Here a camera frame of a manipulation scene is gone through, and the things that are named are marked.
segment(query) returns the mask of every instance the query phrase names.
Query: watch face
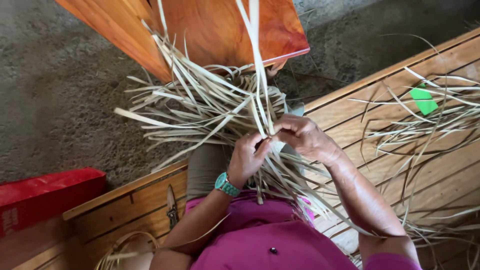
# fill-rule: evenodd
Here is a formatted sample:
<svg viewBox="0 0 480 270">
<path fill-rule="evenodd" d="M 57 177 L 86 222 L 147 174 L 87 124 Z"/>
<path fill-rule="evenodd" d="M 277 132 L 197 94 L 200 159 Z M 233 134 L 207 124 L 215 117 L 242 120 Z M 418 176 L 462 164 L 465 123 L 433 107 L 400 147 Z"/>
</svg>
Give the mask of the watch face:
<svg viewBox="0 0 480 270">
<path fill-rule="evenodd" d="M 218 176 L 218 178 L 215 181 L 215 188 L 221 188 L 223 183 L 227 180 L 227 173 L 224 172 L 221 175 Z"/>
</svg>

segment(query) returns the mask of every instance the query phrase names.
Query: woman's left hand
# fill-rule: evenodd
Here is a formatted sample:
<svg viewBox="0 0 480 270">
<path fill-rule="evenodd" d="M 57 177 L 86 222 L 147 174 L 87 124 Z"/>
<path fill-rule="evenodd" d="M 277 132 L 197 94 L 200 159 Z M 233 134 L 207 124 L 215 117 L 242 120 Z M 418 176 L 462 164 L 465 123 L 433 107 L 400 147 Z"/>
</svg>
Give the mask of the woman's left hand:
<svg viewBox="0 0 480 270">
<path fill-rule="evenodd" d="M 260 169 L 270 151 L 271 139 L 261 140 L 262 136 L 257 132 L 246 134 L 235 143 L 228 167 L 228 180 L 238 189 L 242 189 L 247 179 Z M 255 146 L 260 142 L 258 150 L 255 150 Z"/>
</svg>

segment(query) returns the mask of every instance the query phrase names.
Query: person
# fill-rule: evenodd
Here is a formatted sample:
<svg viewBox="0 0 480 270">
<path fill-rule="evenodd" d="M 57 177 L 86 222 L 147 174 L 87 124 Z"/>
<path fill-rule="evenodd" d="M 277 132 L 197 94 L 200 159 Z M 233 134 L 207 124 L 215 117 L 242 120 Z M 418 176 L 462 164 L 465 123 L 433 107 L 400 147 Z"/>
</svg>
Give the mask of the person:
<svg viewBox="0 0 480 270">
<path fill-rule="evenodd" d="M 241 190 L 275 140 L 323 163 L 352 222 L 378 235 L 359 234 L 365 270 L 420 269 L 415 246 L 395 212 L 332 138 L 309 118 L 292 114 L 275 122 L 274 130 L 265 140 L 258 133 L 239 139 L 229 166 L 229 153 L 220 145 L 203 145 L 192 154 L 186 213 L 162 244 L 174 248 L 157 250 L 150 270 L 356 269 L 329 238 L 305 222 L 292 201 L 270 197 L 259 205 L 256 191 L 242 190 L 234 197 L 214 187 L 218 175 L 227 172 L 224 182 Z"/>
</svg>

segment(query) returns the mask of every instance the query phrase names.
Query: red box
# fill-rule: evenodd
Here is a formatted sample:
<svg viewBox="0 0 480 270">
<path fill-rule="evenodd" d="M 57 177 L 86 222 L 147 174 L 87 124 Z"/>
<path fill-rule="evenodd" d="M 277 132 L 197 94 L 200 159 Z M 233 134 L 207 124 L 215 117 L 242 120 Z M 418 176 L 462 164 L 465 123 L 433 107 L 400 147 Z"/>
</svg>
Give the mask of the red box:
<svg viewBox="0 0 480 270">
<path fill-rule="evenodd" d="M 0 185 L 0 237 L 101 195 L 105 190 L 105 175 L 87 167 Z"/>
</svg>

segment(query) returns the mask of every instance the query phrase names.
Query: woman's right hand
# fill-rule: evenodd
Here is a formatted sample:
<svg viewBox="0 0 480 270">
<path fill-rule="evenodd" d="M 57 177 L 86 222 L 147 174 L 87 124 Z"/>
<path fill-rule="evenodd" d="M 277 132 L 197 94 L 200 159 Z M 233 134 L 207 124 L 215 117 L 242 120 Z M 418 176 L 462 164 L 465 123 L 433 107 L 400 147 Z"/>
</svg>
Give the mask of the woman's right hand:
<svg viewBox="0 0 480 270">
<path fill-rule="evenodd" d="M 342 148 L 307 117 L 284 114 L 274 123 L 274 140 L 289 144 L 295 151 L 325 166 L 333 166 L 344 156 Z"/>
</svg>

